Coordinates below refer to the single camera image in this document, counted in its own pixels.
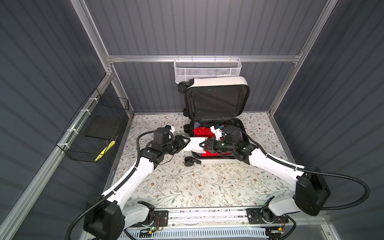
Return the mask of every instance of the red fabric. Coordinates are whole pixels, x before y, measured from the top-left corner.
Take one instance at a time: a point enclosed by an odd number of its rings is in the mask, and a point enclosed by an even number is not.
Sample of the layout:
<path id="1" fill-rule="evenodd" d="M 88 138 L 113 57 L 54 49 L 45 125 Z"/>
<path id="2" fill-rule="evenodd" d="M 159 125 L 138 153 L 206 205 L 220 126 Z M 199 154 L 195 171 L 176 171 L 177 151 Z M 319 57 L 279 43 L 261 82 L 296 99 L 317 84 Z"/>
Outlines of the red fabric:
<path id="1" fill-rule="evenodd" d="M 207 150 L 204 150 L 206 153 L 202 153 L 201 154 L 201 156 L 202 157 L 214 157 L 214 156 L 220 156 L 220 154 L 218 154 L 218 153 L 211 153 L 211 152 L 208 152 Z M 227 153 L 223 153 L 223 154 L 221 154 L 221 155 L 228 155 L 228 154 L 231 154 L 231 153 L 229 153 L 229 152 L 227 152 Z"/>
<path id="2" fill-rule="evenodd" d="M 198 127 L 193 129 L 196 137 L 214 137 L 215 134 L 207 127 Z"/>

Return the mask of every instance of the suitcase lid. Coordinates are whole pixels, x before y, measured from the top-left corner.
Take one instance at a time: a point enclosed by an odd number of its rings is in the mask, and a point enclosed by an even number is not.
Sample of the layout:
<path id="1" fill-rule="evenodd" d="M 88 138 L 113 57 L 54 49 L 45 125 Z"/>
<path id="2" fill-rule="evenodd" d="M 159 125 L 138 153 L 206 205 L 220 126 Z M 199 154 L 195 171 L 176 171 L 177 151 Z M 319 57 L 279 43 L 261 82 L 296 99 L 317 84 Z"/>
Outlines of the suitcase lid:
<path id="1" fill-rule="evenodd" d="M 231 119 L 243 112 L 249 96 L 245 78 L 195 78 L 185 92 L 189 119 L 209 121 Z"/>

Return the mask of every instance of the yellow object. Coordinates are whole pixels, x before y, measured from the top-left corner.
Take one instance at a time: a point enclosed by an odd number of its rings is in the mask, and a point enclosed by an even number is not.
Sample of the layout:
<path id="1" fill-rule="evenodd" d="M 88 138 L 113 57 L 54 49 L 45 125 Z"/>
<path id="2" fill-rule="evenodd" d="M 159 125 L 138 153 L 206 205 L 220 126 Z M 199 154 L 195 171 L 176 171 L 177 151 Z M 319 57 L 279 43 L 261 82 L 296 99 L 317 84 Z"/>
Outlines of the yellow object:
<path id="1" fill-rule="evenodd" d="M 101 153 L 97 156 L 97 158 L 95 159 L 95 162 L 97 161 L 97 160 L 99 160 L 99 158 L 101 158 L 102 156 L 104 156 L 104 154 L 113 146 L 113 145 L 115 145 L 115 141 L 112 141 L 108 146 L 106 146 L 105 148 L 104 148 L 104 150 L 103 151 L 101 151 Z"/>

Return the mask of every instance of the striped gray panel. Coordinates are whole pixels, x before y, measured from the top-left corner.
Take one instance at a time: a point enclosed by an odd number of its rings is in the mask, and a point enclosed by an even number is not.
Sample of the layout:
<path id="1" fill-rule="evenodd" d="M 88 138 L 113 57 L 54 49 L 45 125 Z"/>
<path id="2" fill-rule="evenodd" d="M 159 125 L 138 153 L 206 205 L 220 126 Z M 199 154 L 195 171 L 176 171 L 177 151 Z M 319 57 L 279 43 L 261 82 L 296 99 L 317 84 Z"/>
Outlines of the striped gray panel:
<path id="1" fill-rule="evenodd" d="M 185 108 L 172 63 L 115 63 L 135 112 L 178 112 Z M 240 75 L 250 87 L 244 110 L 269 110 L 291 63 L 244 63 Z"/>
<path id="2" fill-rule="evenodd" d="M 325 0 L 87 0 L 110 55 L 293 55 Z"/>
<path id="3" fill-rule="evenodd" d="M 0 2 L 0 222 L 105 75 L 68 1 Z"/>
<path id="4" fill-rule="evenodd" d="M 342 239 L 382 237 L 383 12 L 384 1 L 339 1 L 275 115 L 296 162 L 369 184 L 366 202 L 327 212 Z M 362 194 L 350 181 L 326 180 L 327 206 Z"/>

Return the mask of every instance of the black mounting plate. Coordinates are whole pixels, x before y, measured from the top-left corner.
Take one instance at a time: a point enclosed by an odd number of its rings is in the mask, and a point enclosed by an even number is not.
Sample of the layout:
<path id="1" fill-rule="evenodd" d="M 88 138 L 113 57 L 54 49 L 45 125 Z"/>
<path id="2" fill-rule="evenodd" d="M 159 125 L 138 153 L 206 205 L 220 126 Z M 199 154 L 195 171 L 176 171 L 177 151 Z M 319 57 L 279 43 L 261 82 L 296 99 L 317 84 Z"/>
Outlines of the black mounting plate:
<path id="1" fill-rule="evenodd" d="M 269 224 L 268 222 L 265 222 L 263 220 L 263 214 L 261 213 L 261 211 L 262 211 L 261 208 L 247 209 L 247 218 L 248 218 L 249 224 Z M 287 217 L 280 216 L 279 218 L 281 219 L 281 221 L 279 219 L 277 219 L 276 221 L 273 222 L 273 224 L 282 223 L 282 222 L 285 222 L 285 223 L 289 222 L 289 219 Z"/>
<path id="2" fill-rule="evenodd" d="M 156 211 L 155 210 L 155 218 L 153 220 L 153 223 L 149 226 L 143 226 L 140 222 L 136 223 L 130 227 L 157 227 L 157 218 L 161 218 L 163 220 L 164 225 L 162 224 L 160 220 L 160 227 L 166 227 L 168 225 L 168 211 Z"/>

